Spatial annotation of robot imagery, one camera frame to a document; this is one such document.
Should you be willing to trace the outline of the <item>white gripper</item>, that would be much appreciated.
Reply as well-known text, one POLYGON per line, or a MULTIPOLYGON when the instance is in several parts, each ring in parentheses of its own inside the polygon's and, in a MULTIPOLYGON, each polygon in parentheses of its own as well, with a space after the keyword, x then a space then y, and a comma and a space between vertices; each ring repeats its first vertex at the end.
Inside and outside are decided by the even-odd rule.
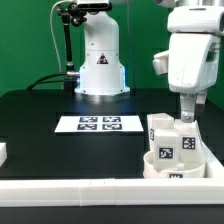
POLYGON ((207 92, 202 90, 216 83, 219 45, 220 39, 211 34, 177 33, 170 37, 168 83, 171 91, 181 93, 181 120, 185 123, 192 123, 194 114, 204 112, 207 92))

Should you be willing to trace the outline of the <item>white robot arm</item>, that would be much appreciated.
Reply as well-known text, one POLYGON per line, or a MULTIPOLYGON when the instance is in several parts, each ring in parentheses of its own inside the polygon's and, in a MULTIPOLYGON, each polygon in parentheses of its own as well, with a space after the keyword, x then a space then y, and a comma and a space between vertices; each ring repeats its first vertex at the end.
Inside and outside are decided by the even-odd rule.
POLYGON ((128 36, 96 0, 78 0, 86 13, 84 62, 75 92, 87 97, 114 97, 130 91, 120 61, 120 45, 130 44, 133 66, 167 39, 168 49, 153 58, 158 75, 168 76, 168 86, 180 95, 181 120, 192 122, 197 100, 217 80, 219 45, 224 36, 224 0, 153 0, 171 10, 163 26, 159 16, 144 15, 139 22, 127 22, 128 36))

